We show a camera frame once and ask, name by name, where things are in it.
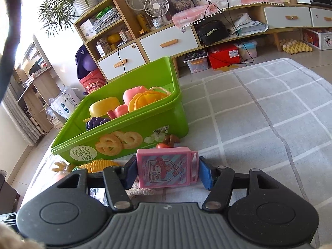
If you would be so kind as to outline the white desk fan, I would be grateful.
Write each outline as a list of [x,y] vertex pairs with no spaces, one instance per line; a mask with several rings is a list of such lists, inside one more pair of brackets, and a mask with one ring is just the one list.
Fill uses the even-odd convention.
[[168,21],[165,16],[169,10],[168,0],[146,0],[144,9],[153,19],[161,18],[163,23]]

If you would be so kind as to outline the yellow toy bowl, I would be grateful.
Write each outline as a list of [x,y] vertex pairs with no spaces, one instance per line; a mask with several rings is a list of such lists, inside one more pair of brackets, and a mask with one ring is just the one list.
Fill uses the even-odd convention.
[[120,101],[116,97],[108,97],[103,100],[99,100],[89,107],[90,117],[84,119],[86,123],[92,117],[102,117],[107,114],[109,110],[114,111],[118,106],[120,106]]

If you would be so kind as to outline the orange brown small figurine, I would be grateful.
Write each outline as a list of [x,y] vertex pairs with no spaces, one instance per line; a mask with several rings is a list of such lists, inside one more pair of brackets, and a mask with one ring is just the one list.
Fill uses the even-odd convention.
[[179,138],[174,134],[167,134],[163,142],[158,143],[156,148],[173,148],[175,144],[179,144]]

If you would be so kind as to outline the tan rubber hand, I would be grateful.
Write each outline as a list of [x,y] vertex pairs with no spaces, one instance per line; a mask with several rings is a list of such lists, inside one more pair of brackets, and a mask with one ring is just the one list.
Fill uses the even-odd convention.
[[60,162],[54,162],[54,167],[52,168],[53,172],[61,172],[61,171],[65,171],[65,172],[72,172],[73,169],[76,166],[74,164],[67,164],[64,161],[60,161]]

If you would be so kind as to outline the beige toy starfish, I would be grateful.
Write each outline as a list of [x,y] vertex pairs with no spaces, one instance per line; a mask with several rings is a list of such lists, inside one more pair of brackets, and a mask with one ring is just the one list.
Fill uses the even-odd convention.
[[126,193],[129,198],[133,198],[135,196],[151,196],[155,194],[154,189],[149,188],[131,188],[126,190]]

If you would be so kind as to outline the wooden desk shelf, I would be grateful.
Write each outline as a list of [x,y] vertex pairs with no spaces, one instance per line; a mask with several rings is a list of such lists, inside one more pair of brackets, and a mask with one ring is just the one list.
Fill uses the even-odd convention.
[[64,120],[51,109],[50,100],[60,94],[63,86],[35,35],[14,73],[24,88],[17,103],[37,131],[46,135],[53,128],[61,129]]

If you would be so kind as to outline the pink toy milk carton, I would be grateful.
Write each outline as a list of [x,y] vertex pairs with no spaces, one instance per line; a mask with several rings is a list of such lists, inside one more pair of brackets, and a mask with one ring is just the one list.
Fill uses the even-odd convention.
[[136,153],[140,188],[171,188],[194,184],[199,154],[188,147],[139,149]]

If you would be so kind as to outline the pink clear capsule egg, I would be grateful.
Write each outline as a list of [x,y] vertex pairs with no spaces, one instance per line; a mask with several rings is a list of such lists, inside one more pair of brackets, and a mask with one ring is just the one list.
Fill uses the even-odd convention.
[[57,180],[60,181],[61,179],[63,179],[64,177],[66,177],[67,175],[69,175],[70,173],[67,171],[59,171],[56,176],[57,176]]

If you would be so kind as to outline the red storage box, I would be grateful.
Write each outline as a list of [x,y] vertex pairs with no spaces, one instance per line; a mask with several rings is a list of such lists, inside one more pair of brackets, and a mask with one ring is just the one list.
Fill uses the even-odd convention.
[[241,63],[239,50],[232,43],[209,47],[208,59],[213,70]]

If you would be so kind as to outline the yellow toy corn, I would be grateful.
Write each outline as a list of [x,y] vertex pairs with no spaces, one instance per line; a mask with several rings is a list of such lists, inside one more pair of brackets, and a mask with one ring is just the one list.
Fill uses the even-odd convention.
[[77,166],[76,169],[86,169],[88,173],[98,173],[110,166],[120,166],[117,162],[111,160],[93,160],[87,164]]

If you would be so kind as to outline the purple toy grapes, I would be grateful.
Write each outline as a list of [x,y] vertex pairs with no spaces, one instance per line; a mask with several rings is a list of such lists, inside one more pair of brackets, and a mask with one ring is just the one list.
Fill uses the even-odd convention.
[[90,131],[93,128],[99,127],[100,125],[103,125],[110,121],[109,118],[104,118],[104,117],[92,117],[89,119],[85,125],[85,128],[87,131]]

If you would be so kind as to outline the pink toy pig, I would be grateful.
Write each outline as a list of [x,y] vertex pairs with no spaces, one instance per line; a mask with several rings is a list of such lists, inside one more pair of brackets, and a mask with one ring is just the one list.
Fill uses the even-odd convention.
[[132,111],[134,99],[136,99],[136,97],[138,95],[141,95],[143,92],[146,92],[146,91],[148,91],[148,89],[144,86],[138,86],[138,87],[134,87],[134,88],[126,90],[123,94],[124,104],[116,107],[114,111],[109,110],[107,112],[108,117],[112,120],[112,119],[116,119],[117,117],[123,116],[123,115],[129,113],[130,111]]

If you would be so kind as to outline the potted green plant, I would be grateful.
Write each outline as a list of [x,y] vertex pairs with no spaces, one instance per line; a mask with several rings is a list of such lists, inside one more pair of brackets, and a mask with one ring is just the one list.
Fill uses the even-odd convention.
[[50,37],[69,30],[76,18],[99,3],[99,0],[44,0],[38,7],[42,29]]

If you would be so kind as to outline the clear plastic lens case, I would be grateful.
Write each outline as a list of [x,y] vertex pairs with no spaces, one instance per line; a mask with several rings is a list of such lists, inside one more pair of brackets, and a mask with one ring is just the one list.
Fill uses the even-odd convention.
[[109,206],[104,188],[90,188],[89,195],[101,202],[104,206]]

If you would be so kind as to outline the wooden cabinet with white drawers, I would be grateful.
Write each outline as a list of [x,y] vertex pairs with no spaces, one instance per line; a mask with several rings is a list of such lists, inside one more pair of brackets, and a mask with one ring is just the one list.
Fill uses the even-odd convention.
[[[108,6],[117,10],[115,21],[100,32],[87,36],[87,26],[91,20]],[[247,13],[255,21],[267,24],[267,30],[261,34],[273,34],[275,41],[278,41],[280,32],[301,28],[331,28],[330,6],[284,3],[284,6],[256,5],[228,10],[182,29],[177,28],[172,21],[160,29],[142,34],[142,27],[125,0],[103,0],[86,11],[74,26],[103,76],[111,81],[161,57],[174,59],[207,47],[201,44],[196,28],[216,19],[231,26],[241,12]]]

